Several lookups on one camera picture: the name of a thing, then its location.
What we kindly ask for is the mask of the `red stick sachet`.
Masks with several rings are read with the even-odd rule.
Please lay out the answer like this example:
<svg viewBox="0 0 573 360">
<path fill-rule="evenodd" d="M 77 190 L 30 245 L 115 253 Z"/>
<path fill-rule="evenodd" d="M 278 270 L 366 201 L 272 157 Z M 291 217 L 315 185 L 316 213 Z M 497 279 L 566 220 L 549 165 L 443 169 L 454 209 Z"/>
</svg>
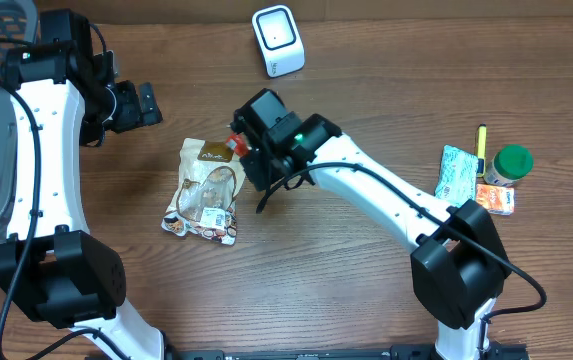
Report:
<svg viewBox="0 0 573 360">
<path fill-rule="evenodd" d="M 241 134 L 232 133 L 225 141 L 225 145 L 229 147 L 238 157 L 245 157 L 250 149 Z"/>
</svg>

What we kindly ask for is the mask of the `beige brown snack pouch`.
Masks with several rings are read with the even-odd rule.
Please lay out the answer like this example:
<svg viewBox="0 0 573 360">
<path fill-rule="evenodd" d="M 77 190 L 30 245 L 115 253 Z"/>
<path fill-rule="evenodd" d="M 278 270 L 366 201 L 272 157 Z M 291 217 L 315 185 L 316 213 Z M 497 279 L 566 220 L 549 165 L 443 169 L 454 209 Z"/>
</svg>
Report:
<svg viewBox="0 0 573 360">
<path fill-rule="evenodd" d="M 179 237 L 234 245 L 236 200 L 245 180 L 238 155 L 224 143 L 187 138 L 179 157 L 178 188 L 161 227 Z"/>
</svg>

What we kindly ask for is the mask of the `teal wet wipes pack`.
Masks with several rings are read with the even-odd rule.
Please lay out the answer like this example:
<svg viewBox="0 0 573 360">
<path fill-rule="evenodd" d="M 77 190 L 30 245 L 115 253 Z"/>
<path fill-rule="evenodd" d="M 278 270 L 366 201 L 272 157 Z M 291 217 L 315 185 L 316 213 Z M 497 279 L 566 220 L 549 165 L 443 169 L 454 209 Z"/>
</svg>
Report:
<svg viewBox="0 0 573 360">
<path fill-rule="evenodd" d="M 440 163 L 435 197 L 455 207 L 476 197 L 478 158 L 451 145 L 445 145 Z"/>
</svg>

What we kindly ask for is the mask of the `yellow highlighter marker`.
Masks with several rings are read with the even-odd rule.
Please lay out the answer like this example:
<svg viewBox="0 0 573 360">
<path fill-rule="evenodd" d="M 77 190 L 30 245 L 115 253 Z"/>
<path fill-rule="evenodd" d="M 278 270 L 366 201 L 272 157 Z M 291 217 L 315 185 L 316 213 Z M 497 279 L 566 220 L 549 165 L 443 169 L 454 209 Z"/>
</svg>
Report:
<svg viewBox="0 0 573 360">
<path fill-rule="evenodd" d="M 487 142 L 487 126 L 480 124 L 476 132 L 476 146 L 475 154 L 478 159 L 477 177 L 481 178 L 485 174 L 486 169 L 486 142 Z"/>
</svg>

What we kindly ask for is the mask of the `orange tissue pack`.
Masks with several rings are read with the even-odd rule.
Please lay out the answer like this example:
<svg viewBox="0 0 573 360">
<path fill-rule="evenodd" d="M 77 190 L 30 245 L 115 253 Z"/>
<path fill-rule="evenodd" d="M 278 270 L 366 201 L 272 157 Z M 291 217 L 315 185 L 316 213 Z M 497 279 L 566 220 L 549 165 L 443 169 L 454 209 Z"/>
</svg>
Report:
<svg viewBox="0 0 573 360">
<path fill-rule="evenodd" d="M 477 184 L 476 202 L 489 213 L 511 215 L 515 209 L 515 190 L 508 187 Z"/>
</svg>

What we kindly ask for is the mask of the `green lid white jar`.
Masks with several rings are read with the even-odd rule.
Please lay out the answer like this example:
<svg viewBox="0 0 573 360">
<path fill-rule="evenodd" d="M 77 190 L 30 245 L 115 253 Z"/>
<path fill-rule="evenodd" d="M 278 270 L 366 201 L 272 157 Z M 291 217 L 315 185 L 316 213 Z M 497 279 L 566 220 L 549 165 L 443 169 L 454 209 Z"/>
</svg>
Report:
<svg viewBox="0 0 573 360">
<path fill-rule="evenodd" d="M 533 169 L 530 151 L 517 144 L 501 149 L 486 165 L 484 181 L 493 186 L 510 187 L 527 176 Z"/>
</svg>

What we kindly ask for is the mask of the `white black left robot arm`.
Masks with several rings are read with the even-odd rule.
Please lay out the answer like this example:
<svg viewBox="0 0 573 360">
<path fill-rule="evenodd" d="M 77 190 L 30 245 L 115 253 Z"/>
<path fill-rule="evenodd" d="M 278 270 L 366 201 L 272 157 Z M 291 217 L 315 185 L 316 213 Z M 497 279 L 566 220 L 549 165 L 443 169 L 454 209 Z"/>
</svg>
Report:
<svg viewBox="0 0 573 360">
<path fill-rule="evenodd" d="M 118 253 L 94 238 L 81 200 L 79 151 L 162 119 L 150 84 L 119 79 L 115 56 L 95 53 L 100 31 L 69 9 L 40 17 L 41 39 L 17 39 L 0 87 L 17 127 L 14 206 L 0 244 L 6 307 L 83 336 L 108 359 L 169 359 L 165 334 L 126 296 Z"/>
</svg>

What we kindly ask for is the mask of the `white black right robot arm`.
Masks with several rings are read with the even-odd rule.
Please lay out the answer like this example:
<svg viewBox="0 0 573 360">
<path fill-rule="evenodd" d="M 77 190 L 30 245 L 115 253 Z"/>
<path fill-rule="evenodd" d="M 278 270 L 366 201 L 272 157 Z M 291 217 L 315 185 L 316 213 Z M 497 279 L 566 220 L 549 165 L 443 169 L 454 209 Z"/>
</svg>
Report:
<svg viewBox="0 0 573 360">
<path fill-rule="evenodd" d="M 510 270 L 490 214 L 453 206 L 404 181 L 319 114 L 302 120 L 263 89 L 234 112 L 246 138 L 240 159 L 266 197 L 293 178 L 332 192 L 387 230 L 409 253 L 413 291 L 437 320 L 433 359 L 486 359 L 489 316 Z"/>
</svg>

